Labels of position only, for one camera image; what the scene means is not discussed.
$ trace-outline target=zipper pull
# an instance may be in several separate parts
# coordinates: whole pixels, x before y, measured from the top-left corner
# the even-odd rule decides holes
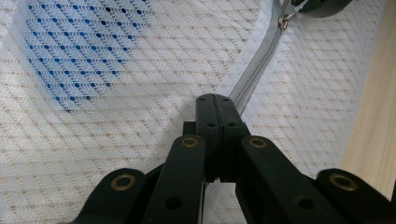
[[[279,27],[280,27],[281,31],[285,31],[288,28],[289,21],[294,19],[295,15],[296,15],[296,12],[293,11],[289,15],[283,14],[283,16],[279,18]]]

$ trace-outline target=screw hole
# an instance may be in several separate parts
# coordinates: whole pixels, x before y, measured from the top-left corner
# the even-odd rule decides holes
[[[300,207],[302,207],[303,209],[306,209],[306,210],[312,210],[315,207],[314,202],[312,202],[312,200],[305,197],[304,195],[298,196],[296,198],[296,203],[297,203],[297,205],[299,205]]]
[[[198,140],[195,138],[184,138],[181,140],[181,145],[183,147],[196,147],[198,145]]]
[[[358,184],[346,175],[331,174],[329,178],[330,181],[339,189],[354,191],[358,188]]]
[[[265,147],[265,146],[267,146],[267,143],[264,140],[260,139],[260,138],[251,138],[248,142],[253,147]]]
[[[166,200],[165,206],[169,210],[176,210],[183,205],[183,201],[179,197],[170,197]]]
[[[127,190],[134,185],[134,182],[136,182],[134,175],[119,175],[111,181],[111,188],[117,191]]]

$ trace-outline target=zipper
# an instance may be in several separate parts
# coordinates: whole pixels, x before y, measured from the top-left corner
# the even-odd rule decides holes
[[[270,25],[264,40],[229,96],[239,114],[245,110],[265,67],[272,59],[282,32],[288,28],[289,21],[294,18],[295,12],[290,2],[285,0],[281,6],[279,0],[274,0]]]

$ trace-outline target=wooden surface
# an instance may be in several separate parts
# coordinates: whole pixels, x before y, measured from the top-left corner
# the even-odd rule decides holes
[[[388,0],[341,168],[390,199],[396,177],[396,1]]]

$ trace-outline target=white mesh fabric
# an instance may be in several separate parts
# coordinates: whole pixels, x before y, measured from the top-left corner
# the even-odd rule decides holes
[[[104,175],[164,162],[271,16],[254,1],[0,4],[2,223],[71,221]]]
[[[1,1],[0,223],[71,221],[104,175],[164,162],[194,99],[231,92],[271,2]],[[293,21],[247,106],[306,174],[342,156],[382,7]],[[205,202],[206,223],[245,222],[233,185]]]
[[[339,167],[359,106],[384,2],[352,1],[283,34],[242,119],[313,178]]]

